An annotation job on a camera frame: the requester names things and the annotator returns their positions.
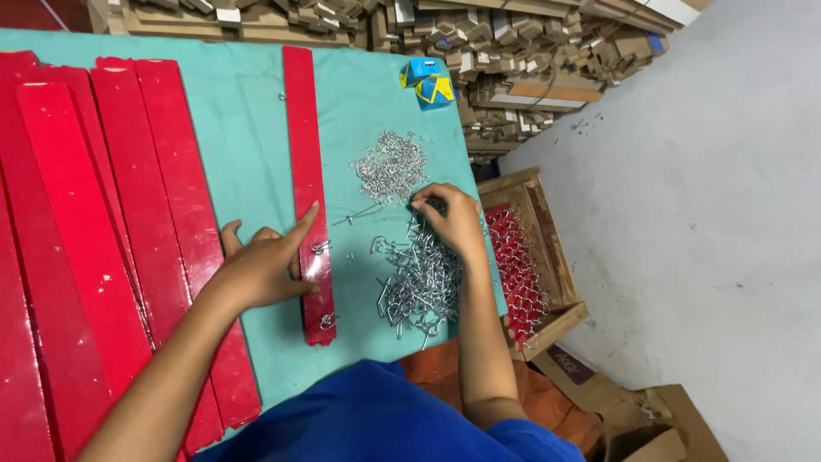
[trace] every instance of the person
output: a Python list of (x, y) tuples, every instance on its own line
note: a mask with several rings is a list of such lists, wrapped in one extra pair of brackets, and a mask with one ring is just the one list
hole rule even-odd
[[(426, 202), (434, 197), (445, 201), (447, 216)], [(432, 183), (413, 196), (411, 206), (464, 266), (458, 338), (464, 417), (408, 382), (398, 363), (363, 360), (274, 406), (236, 437), (201, 451), (195, 462), (584, 461), (570, 442), (530, 422), (519, 403), (499, 328), (479, 203), (453, 185)], [(225, 226), (225, 262), (114, 405), (79, 461), (175, 460), (228, 327), (251, 307), (316, 290), (299, 280), (297, 251), (318, 208), (315, 202), (287, 235), (262, 228), (245, 246), (236, 237), (240, 221)]]

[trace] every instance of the pile of screw eyes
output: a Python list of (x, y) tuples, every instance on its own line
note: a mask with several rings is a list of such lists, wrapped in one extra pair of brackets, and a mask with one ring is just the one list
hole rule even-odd
[(407, 137), (395, 132), (379, 133), (378, 144), (369, 146), (365, 157), (348, 166), (362, 179), (362, 191), (382, 206), (405, 205), (416, 184), (430, 181), (424, 171), (428, 159), (413, 142), (414, 135), (413, 132), (408, 132)]
[(528, 257), (529, 247), (513, 209), (485, 211), (493, 255), (502, 279), (514, 340), (526, 344), (534, 327), (550, 313), (547, 294), (539, 287), (539, 275)]
[(397, 330), (398, 340), (404, 326), (423, 331), (427, 342), (438, 334), (442, 323), (458, 316), (462, 265), (426, 220), (415, 223), (412, 219), (408, 234), (412, 233), (415, 237), (408, 247), (388, 243), (381, 236), (374, 240), (375, 250), (385, 253), (396, 269), (387, 281), (380, 281), (383, 290), (377, 309), (379, 317), (387, 318)]

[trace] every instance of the table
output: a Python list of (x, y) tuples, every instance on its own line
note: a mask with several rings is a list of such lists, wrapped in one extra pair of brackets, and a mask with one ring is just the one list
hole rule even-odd
[[(97, 57), (107, 56), (177, 60), (218, 225), (242, 219), (239, 236), (246, 242), (262, 226), (284, 233), (295, 223), (286, 110), (278, 98), (285, 91), (280, 45), (0, 30), (0, 50), (23, 49), (58, 66), (93, 67)], [(456, 105), (421, 112), (414, 91), (399, 86), (407, 57), (350, 49), (313, 52), (329, 223), (373, 204), (347, 166), (386, 130), (424, 135), (431, 181), (450, 182), (479, 198)], [(408, 209), (390, 207), (356, 219), (353, 226), (328, 227), (339, 316), (330, 346), (305, 343), (298, 300), (242, 315), (263, 411), (362, 358), (393, 361), (421, 348), (420, 331), (405, 330), (397, 341), (396, 330), (377, 316), (381, 286), (375, 278), (385, 280), (392, 266), (381, 254), (369, 255), (376, 235), (404, 242), (410, 217)], [(489, 239), (487, 245), (493, 259)], [(356, 261), (346, 258), (348, 253)], [(497, 280), (495, 261), (492, 266)], [(500, 314), (507, 312), (501, 285), (494, 291)], [(447, 333), (428, 345), (453, 337), (455, 326)]]

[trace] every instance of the wooden crate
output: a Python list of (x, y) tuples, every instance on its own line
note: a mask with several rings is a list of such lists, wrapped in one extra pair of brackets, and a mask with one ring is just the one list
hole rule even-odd
[(547, 293), (552, 308), (551, 314), (534, 327), (536, 334), (523, 347), (513, 341), (513, 331), (507, 327), (509, 319), (502, 317), (511, 356), (521, 361), (530, 361), (589, 315), (585, 302), (576, 293), (539, 171), (534, 167), (477, 185), (486, 210), (506, 202), (511, 204), (529, 247), (528, 257), (539, 275), (539, 286)]

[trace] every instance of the stack of boards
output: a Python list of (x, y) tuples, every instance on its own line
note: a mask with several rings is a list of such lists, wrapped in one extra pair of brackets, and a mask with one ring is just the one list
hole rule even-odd
[(441, 58), (484, 164), (644, 69), (711, 1), (108, 0), (108, 29)]

